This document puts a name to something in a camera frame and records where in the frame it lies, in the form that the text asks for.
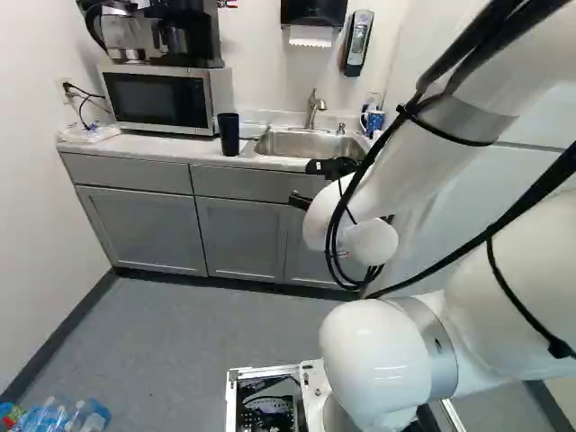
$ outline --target black tumbler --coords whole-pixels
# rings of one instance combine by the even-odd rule
[[[235,112],[218,114],[218,127],[224,156],[237,156],[240,152],[240,116]]]

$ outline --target microwave door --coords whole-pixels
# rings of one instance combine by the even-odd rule
[[[103,73],[116,120],[133,129],[212,135],[206,85],[199,77]]]

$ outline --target drawer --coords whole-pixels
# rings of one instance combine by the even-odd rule
[[[329,184],[320,175],[222,166],[190,166],[198,196],[288,203],[292,191],[314,197]]]
[[[188,165],[61,153],[76,185],[110,186],[192,195]]]

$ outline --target baseboard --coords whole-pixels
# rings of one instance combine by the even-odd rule
[[[62,347],[67,337],[82,322],[84,317],[110,290],[117,276],[111,269],[106,273],[82,301],[70,312],[61,322],[54,333],[28,361],[26,366],[16,375],[16,378],[8,385],[6,390],[0,395],[0,402],[17,402],[26,393],[42,369],[50,362],[50,359]]]
[[[223,277],[200,277],[186,274],[152,272],[149,270],[134,270],[129,268],[115,268],[114,271],[120,277],[165,284],[213,286],[216,288],[225,288],[227,290],[251,291],[255,293],[272,293],[289,295],[292,297],[305,297],[309,299],[333,300],[336,302],[351,302],[354,300],[359,300],[360,298],[357,292],[330,290],[327,288],[317,288],[303,285],[242,281],[239,279],[226,279]]]

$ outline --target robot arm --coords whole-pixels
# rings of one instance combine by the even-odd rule
[[[396,248],[398,238],[391,227],[386,227],[384,222],[374,222],[374,218],[410,209],[438,191],[478,156],[482,144],[494,142],[550,87],[576,78],[576,59],[566,55],[571,52],[576,36],[576,28],[571,22],[576,14],[574,4],[566,0],[545,2],[544,6],[543,2],[536,0],[492,0],[479,16],[485,17],[486,10],[500,11],[497,5],[502,4],[508,7],[516,5],[522,11],[512,15],[514,19],[509,18],[506,25],[501,25],[503,29],[517,29],[515,36],[522,37],[513,40],[509,34],[513,30],[493,29],[497,36],[501,36],[501,42],[493,43],[497,48],[493,48],[491,57],[486,59],[487,55],[476,48],[463,60],[455,58],[456,63],[459,62],[456,72],[449,78],[442,78],[447,80],[447,84],[428,82],[436,79],[438,73],[426,73],[418,82],[416,100],[419,105],[413,111],[417,112],[420,121],[440,133],[424,129],[413,121],[405,121],[389,137],[383,151],[375,155],[373,163],[366,164],[369,167],[366,167],[365,174],[356,173],[341,179],[345,195],[351,193],[346,205],[358,225],[354,226],[347,212],[342,211],[336,218],[339,226],[335,236],[337,243],[352,252],[358,261],[368,266],[381,265]],[[542,9],[539,14],[533,10],[535,5]],[[521,18],[526,18],[529,13],[532,24],[538,20],[541,22],[528,30]],[[472,22],[471,27],[485,23],[481,18]],[[463,34],[471,34],[472,39],[476,39],[469,29]],[[456,47],[463,46],[457,42],[454,44]],[[458,51],[454,45],[447,53]],[[481,64],[473,60],[473,54],[478,51],[476,57],[482,58]],[[445,61],[445,69],[454,63]],[[430,70],[443,71],[437,64]],[[428,81],[424,81],[428,82],[427,85],[422,84],[424,77],[428,77]],[[327,187],[316,197],[303,225],[304,239],[309,248],[327,249],[330,222],[342,201],[338,184]],[[349,236],[353,226],[353,235]],[[337,254],[336,250],[328,253],[332,256]]]
[[[481,50],[479,64],[459,59],[463,69],[455,69],[441,97],[429,99],[438,91],[425,89],[419,97],[428,103],[416,111],[429,128],[402,122],[364,175],[342,179],[344,198],[337,184],[318,195],[304,221],[309,247],[324,249],[334,214],[346,201],[357,225],[342,211],[335,234],[339,245],[359,251],[356,256],[370,266],[382,263],[378,260],[393,254],[398,237],[375,218],[408,210],[430,196],[482,151],[470,144],[493,142],[548,88],[576,78],[576,60],[566,56],[576,40],[576,2],[492,1],[480,16],[504,4],[514,4],[515,13],[526,16],[544,3],[551,6],[544,7],[545,20],[524,28],[522,38],[508,35],[506,46],[491,57]],[[320,344],[337,403],[363,431],[397,430],[427,401],[574,374],[576,360],[554,355],[549,336],[576,347],[575,220],[576,193],[559,194],[477,247],[443,291],[336,308],[321,328]],[[548,337],[503,290],[491,256],[512,296]]]

